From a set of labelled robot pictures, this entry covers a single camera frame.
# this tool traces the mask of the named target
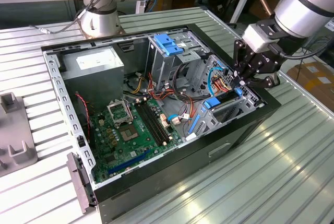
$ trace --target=side panel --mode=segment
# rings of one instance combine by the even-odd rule
[[[251,122],[113,197],[100,202],[99,210],[102,223],[109,223],[221,157],[234,143],[241,142],[244,139],[244,134],[249,133],[250,129],[253,131],[257,125],[257,122]]]

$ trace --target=table leg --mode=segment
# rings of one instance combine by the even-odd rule
[[[246,5],[246,2],[247,2],[247,0],[240,0],[239,1],[238,5],[236,6],[236,9],[234,11],[234,14],[231,18],[230,23],[236,23],[238,21],[239,16],[240,16],[242,10],[244,9],[244,7]]]
[[[136,3],[136,14],[143,14],[145,12],[145,1],[137,1]]]

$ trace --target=yellow cable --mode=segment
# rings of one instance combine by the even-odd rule
[[[144,80],[144,78],[142,78],[142,77],[139,78],[138,87],[137,87],[136,90],[134,90],[134,91],[131,92],[132,94],[136,94],[137,92],[139,92],[140,87],[141,87],[141,82],[142,82],[143,80]]]
[[[226,87],[227,90],[231,90],[230,88],[228,88],[228,87],[225,85],[225,83],[223,82],[223,80],[222,80],[221,78],[220,78],[220,81],[221,81],[221,83],[223,84],[223,86]]]

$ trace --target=wire bundle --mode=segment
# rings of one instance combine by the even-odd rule
[[[42,33],[45,33],[45,34],[57,34],[57,33],[61,33],[61,32],[64,32],[66,31],[69,27],[71,27],[72,25],[74,25],[74,23],[76,23],[83,15],[85,12],[87,12],[89,9],[93,8],[100,0],[90,0],[90,2],[88,3],[87,6],[85,6],[84,9],[80,10],[77,12],[76,16],[75,16],[75,19],[70,23],[68,24],[66,27],[64,27],[63,29],[59,30],[59,31],[50,31],[49,29],[47,28],[40,28],[40,27],[37,27],[37,26],[33,26],[33,25],[30,25],[30,27],[32,28],[36,28],[38,30],[40,30]]]
[[[154,92],[154,87],[153,87],[153,79],[152,79],[152,75],[149,73],[149,83],[148,83],[148,93],[156,100],[163,100],[164,98],[166,98],[168,95],[172,95],[174,93],[174,91],[172,89],[166,89],[165,91],[155,94]]]
[[[144,80],[143,77],[140,77],[140,78],[139,78],[139,83],[138,83],[138,87],[137,87],[137,89],[131,92],[133,95],[136,94],[136,93],[138,93],[138,92],[140,91],[141,82],[142,82],[143,80]]]
[[[230,89],[225,85],[224,81],[222,80],[222,78],[220,78],[217,75],[213,76],[213,85],[215,86],[215,88],[217,89],[216,94],[219,93],[219,91],[223,91],[223,92],[228,92]]]
[[[84,104],[85,106],[85,111],[86,111],[86,118],[87,118],[87,128],[88,128],[88,134],[87,134],[87,141],[89,143],[89,132],[90,132],[90,126],[89,126],[89,114],[88,114],[88,108],[87,108],[87,102],[83,99],[83,97],[81,97],[78,93],[75,94]]]

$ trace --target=metal workbench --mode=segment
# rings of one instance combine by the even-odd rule
[[[230,55],[236,34],[200,8],[121,17],[126,32],[196,23]],[[65,23],[48,25],[60,29]],[[83,216],[66,167],[72,150],[40,47],[84,39],[0,31],[0,92],[23,96],[39,161],[0,178],[0,223],[101,223]],[[334,120],[292,81],[270,90],[282,107],[246,143],[115,223],[330,223]]]

